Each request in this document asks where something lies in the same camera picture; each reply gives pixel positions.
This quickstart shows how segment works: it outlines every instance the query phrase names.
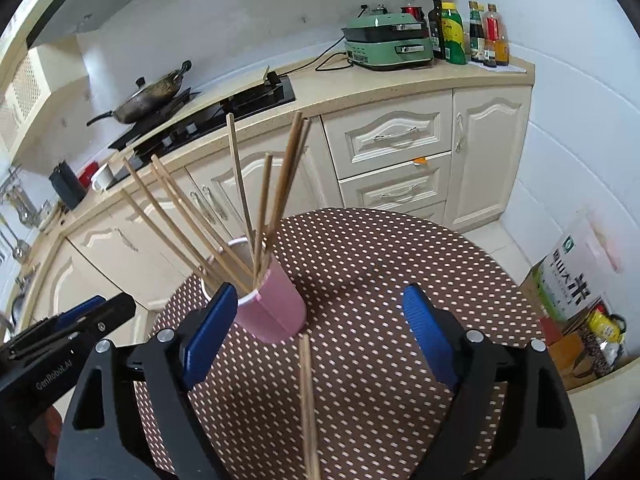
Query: wok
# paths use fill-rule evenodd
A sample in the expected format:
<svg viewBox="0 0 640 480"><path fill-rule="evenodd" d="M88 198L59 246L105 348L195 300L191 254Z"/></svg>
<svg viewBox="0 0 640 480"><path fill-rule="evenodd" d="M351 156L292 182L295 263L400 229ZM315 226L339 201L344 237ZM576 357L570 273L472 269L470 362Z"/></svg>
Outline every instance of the wok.
<svg viewBox="0 0 640 480"><path fill-rule="evenodd" d="M180 70L169 72L162 79L147 85L145 78L141 77L136 81L138 90L127 101L103 114L94 117L87 126L91 126L95 121L113 117L121 124L131 124L139 121L145 116L155 112L173 99L182 85L184 74L191 69L191 61L187 60L182 64Z"/></svg>

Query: gas stove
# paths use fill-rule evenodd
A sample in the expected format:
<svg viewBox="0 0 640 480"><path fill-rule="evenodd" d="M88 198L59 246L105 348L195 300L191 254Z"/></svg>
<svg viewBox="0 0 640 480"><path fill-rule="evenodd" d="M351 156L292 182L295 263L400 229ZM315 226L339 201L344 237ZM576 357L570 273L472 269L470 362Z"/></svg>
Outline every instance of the gas stove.
<svg viewBox="0 0 640 480"><path fill-rule="evenodd" d="M173 117L178 110L196 95L196 93L191 92L191 89L181 92L165 108L134 124L132 128L127 130L109 147L114 150L123 150L128 144ZM129 159L129 163L136 171L144 168L151 162L152 155L157 155L161 158L193 140L224 128L226 126L226 115L229 113L232 113L236 122L238 122L244 118L295 100L296 96L289 77L280 77L275 72L269 72L267 80L263 84L238 92L231 97L203 108L145 140L134 148L134 155ZM126 168L122 168L116 173L108 187L115 186L128 176L129 171Z"/></svg>

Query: kitchen floor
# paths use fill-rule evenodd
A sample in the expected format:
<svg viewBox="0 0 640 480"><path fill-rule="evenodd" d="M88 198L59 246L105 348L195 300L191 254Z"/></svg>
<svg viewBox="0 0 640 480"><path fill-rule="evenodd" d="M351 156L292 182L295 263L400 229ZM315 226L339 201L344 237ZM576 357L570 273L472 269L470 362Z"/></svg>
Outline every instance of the kitchen floor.
<svg viewBox="0 0 640 480"><path fill-rule="evenodd" d="M489 253L518 285L527 277L531 264L499 220L468 231L464 236Z"/></svg>

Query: blue gripper pad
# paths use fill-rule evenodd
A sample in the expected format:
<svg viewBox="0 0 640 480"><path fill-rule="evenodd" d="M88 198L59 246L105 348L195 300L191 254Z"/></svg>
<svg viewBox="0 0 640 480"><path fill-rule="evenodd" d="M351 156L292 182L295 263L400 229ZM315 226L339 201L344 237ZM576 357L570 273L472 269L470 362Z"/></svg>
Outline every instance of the blue gripper pad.
<svg viewBox="0 0 640 480"><path fill-rule="evenodd" d="M71 310L67 310L63 312L58 317L58 321L56 322L56 332L59 330L64 330L68 326L71 326L82 316L86 316L90 313L94 308L105 303L105 300L102 296L94 296L84 303L79 304L78 306L73 307Z"/></svg>
<svg viewBox="0 0 640 480"><path fill-rule="evenodd" d="M453 391L460 382L453 367L455 350L434 318L437 309L418 285L404 290L402 309L436 380Z"/></svg>
<svg viewBox="0 0 640 480"><path fill-rule="evenodd" d="M213 359L236 318L238 294L235 288L228 283L222 285L205 310L206 316L184 349L182 380L187 391L207 378Z"/></svg>

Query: ventilation grille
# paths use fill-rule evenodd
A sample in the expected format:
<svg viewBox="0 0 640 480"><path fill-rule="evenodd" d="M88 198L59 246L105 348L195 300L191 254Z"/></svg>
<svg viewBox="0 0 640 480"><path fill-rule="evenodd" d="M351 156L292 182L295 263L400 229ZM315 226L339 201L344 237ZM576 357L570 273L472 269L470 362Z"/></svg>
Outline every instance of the ventilation grille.
<svg viewBox="0 0 640 480"><path fill-rule="evenodd" d="M13 84L20 113L26 119L40 97L40 86L29 56L24 57L15 71Z"/></svg>
<svg viewBox="0 0 640 480"><path fill-rule="evenodd" d="M0 102L0 137L10 152L18 137L18 120L5 99Z"/></svg>

